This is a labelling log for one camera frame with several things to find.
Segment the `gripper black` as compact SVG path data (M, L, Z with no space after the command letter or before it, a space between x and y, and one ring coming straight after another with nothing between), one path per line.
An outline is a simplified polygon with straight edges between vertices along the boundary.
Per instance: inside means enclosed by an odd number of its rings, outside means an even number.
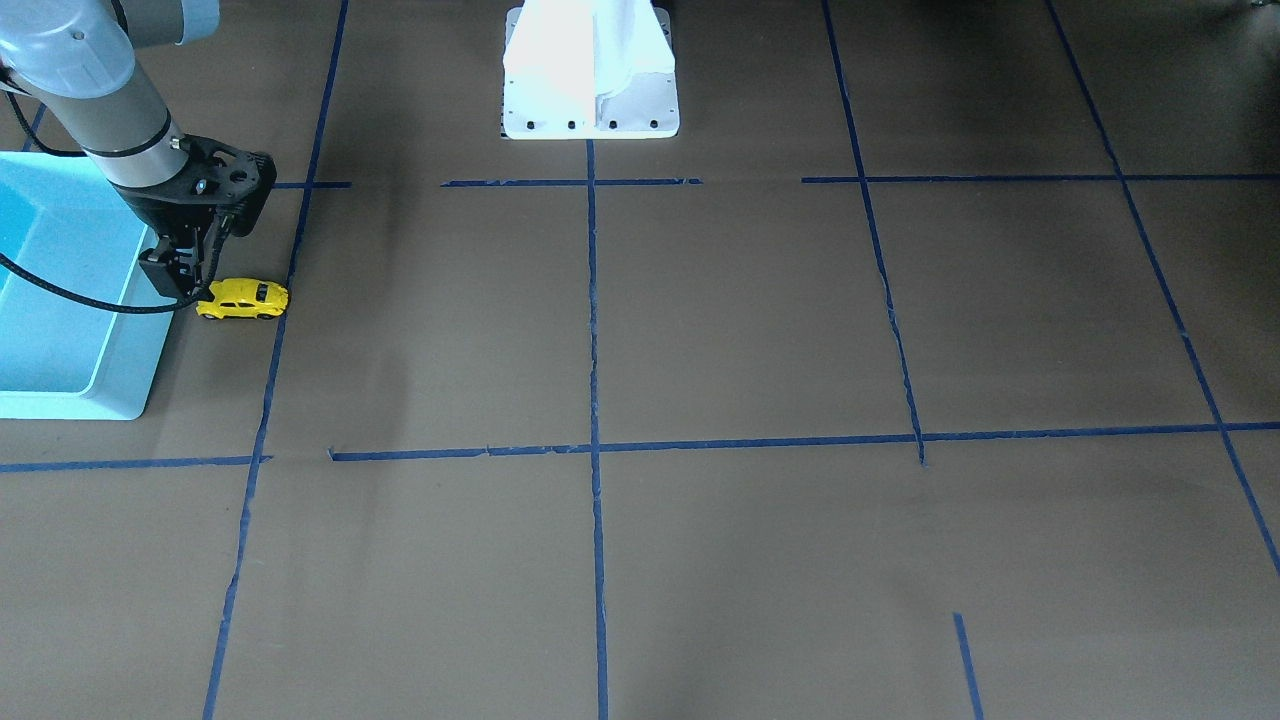
M262 210L257 179L177 179L118 193L155 233L138 266L165 299L209 301L229 237L250 234ZM201 270L201 251L207 250Z

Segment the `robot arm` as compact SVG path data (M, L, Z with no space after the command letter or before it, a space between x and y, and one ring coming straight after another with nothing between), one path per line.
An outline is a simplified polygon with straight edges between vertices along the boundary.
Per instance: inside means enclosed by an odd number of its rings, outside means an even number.
M274 160L186 133L140 64L141 47L218 31L216 1L5 1L3 91L41 101L156 234L138 264L169 309L214 297L230 237L250 234Z

